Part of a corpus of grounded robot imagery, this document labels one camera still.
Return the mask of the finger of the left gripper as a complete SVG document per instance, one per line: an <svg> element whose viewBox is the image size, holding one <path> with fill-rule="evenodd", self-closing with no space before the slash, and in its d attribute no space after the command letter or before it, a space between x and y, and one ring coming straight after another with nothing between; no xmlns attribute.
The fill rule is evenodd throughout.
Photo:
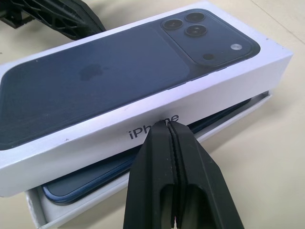
<svg viewBox="0 0 305 229"><path fill-rule="evenodd" d="M26 13L72 40L106 31L98 16L82 0L22 1Z"/></svg>
<svg viewBox="0 0 305 229"><path fill-rule="evenodd" d="M17 29L32 21L32 16L17 8L0 8L0 21L14 29Z"/></svg>

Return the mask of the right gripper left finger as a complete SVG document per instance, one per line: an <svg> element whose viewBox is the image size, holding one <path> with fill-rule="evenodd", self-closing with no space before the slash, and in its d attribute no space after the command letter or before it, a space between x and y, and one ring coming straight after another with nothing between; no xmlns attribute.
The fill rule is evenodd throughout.
<svg viewBox="0 0 305 229"><path fill-rule="evenodd" d="M167 123L159 121L132 164L123 229L172 229L176 184L172 135Z"/></svg>

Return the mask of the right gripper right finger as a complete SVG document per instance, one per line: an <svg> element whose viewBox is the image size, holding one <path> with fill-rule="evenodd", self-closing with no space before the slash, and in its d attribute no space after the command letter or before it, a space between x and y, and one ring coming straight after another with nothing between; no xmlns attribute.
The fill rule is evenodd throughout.
<svg viewBox="0 0 305 229"><path fill-rule="evenodd" d="M178 176L178 229L244 229L219 166L189 127L169 122Z"/></svg>

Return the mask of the dark blue smartphone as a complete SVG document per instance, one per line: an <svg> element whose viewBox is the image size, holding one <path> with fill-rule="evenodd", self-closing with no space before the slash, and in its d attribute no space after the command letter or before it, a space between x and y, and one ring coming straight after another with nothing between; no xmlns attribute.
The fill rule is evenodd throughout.
<svg viewBox="0 0 305 229"><path fill-rule="evenodd" d="M248 102L250 102L250 99L199 120L193 124L189 124L188 127L193 134L196 134L199 131L216 124L216 121L219 121L221 118L225 118L226 116L232 114L233 111L236 111L238 108L241 108L242 105L246 105ZM119 178L121 175L129 172L141 147L142 145L134 147L71 174L60 177L54 181L48 182L41 186L42 190L47 199L57 205L72 204L98 190L99 188L104 187L105 185ZM213 190L216 190L216 188L220 189L222 187L225 187L224 189L227 190L224 177L222 175L220 176L221 171L219 170L213 172L216 172L216 174L209 174L209 178L214 178L214 180L210 180L211 187L214 187ZM127 200L130 198L131 200L133 199L135 201L136 195L145 199L145 192L148 191L149 193L149 187L145 187L147 186L147 184L145 184L147 181L145 180L145 176L142 176L141 178L140 175L137 175L136 177L132 176L131 178L132 182L129 182L128 184L129 191Z"/></svg>

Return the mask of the white phone box lid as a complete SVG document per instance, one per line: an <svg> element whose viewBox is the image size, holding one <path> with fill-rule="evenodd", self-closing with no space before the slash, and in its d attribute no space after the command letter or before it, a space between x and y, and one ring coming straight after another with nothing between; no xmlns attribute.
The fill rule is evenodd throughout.
<svg viewBox="0 0 305 229"><path fill-rule="evenodd" d="M291 57L202 1L0 65L0 197L267 92Z"/></svg>

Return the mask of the white phone box base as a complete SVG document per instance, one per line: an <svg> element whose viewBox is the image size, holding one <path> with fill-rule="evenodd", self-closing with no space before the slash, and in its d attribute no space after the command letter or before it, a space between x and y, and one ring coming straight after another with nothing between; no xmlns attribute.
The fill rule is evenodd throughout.
<svg viewBox="0 0 305 229"><path fill-rule="evenodd" d="M272 97L270 91L251 99L249 103L230 113L216 123L195 134L198 142L215 135L219 131L247 116ZM69 205L56 205L43 194L41 187L25 191L27 205L36 229L55 229L91 209L105 199L128 186L129 173L126 173L102 188Z"/></svg>

